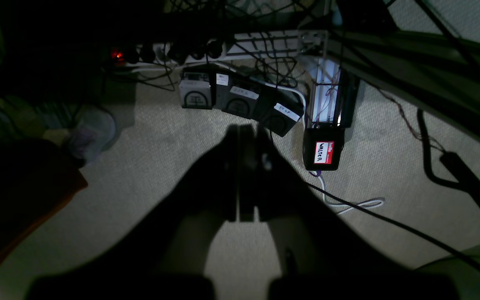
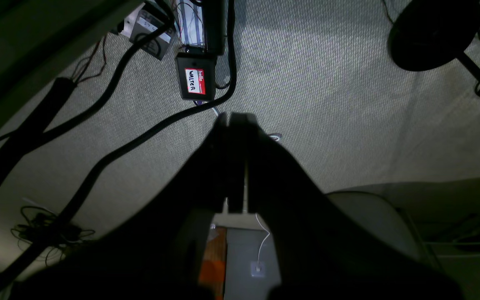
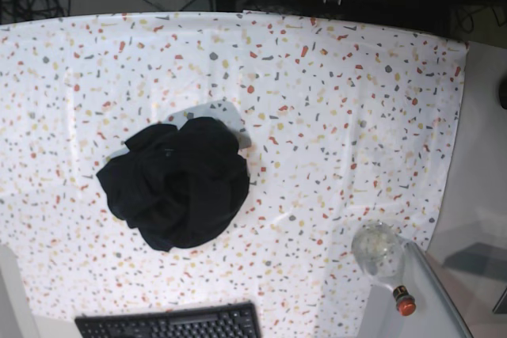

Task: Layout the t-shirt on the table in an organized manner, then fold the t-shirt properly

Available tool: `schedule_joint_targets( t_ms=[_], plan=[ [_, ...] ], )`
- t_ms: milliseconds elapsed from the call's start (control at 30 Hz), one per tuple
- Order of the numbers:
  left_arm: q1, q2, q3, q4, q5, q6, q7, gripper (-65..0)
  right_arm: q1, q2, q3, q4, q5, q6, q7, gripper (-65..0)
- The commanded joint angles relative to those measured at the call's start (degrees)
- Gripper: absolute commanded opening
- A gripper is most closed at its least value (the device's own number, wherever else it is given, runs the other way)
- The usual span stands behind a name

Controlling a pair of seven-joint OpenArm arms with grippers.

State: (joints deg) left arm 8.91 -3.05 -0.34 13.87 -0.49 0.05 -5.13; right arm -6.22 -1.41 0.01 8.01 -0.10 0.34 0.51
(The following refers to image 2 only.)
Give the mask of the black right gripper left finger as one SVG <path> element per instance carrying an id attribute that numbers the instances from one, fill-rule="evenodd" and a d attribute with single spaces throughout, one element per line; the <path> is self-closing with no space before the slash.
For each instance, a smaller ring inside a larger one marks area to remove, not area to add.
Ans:
<path id="1" fill-rule="evenodd" d="M 12 300 L 211 299 L 198 278 L 215 213 L 227 194 L 227 117 L 141 211 L 63 261 L 31 275 Z"/>

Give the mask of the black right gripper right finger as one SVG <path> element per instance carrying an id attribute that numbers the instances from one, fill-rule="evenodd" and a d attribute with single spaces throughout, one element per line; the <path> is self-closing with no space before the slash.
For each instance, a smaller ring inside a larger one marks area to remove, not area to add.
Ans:
<path id="1" fill-rule="evenodd" d="M 262 217 L 281 284 L 270 300 L 462 300 L 459 285 L 354 222 L 313 183 L 252 114 L 233 113 L 229 211 Z"/>

